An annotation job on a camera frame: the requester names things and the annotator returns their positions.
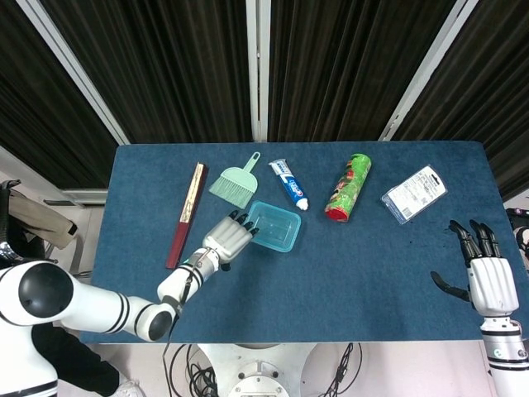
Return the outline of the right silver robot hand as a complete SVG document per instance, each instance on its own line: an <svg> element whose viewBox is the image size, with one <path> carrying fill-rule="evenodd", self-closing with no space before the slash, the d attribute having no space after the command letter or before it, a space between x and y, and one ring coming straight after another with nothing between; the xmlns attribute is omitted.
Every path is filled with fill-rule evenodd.
<svg viewBox="0 0 529 397"><path fill-rule="evenodd" d="M519 308L512 268L502 256L493 230L475 220L469 223L474 233L455 220L449 224L460 242L468 288L449 285L435 271L430 273L431 279L442 292L471 303L484 318L508 317Z"/></svg>

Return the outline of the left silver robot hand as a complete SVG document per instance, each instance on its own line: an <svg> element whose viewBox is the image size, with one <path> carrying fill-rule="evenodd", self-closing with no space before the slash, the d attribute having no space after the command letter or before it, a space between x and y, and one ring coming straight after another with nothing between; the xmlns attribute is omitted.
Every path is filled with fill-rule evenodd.
<svg viewBox="0 0 529 397"><path fill-rule="evenodd" d="M259 231L247 218L247 213L232 211L203 238L203 248L216 252L219 267L223 271L231 269L231 262Z"/></svg>

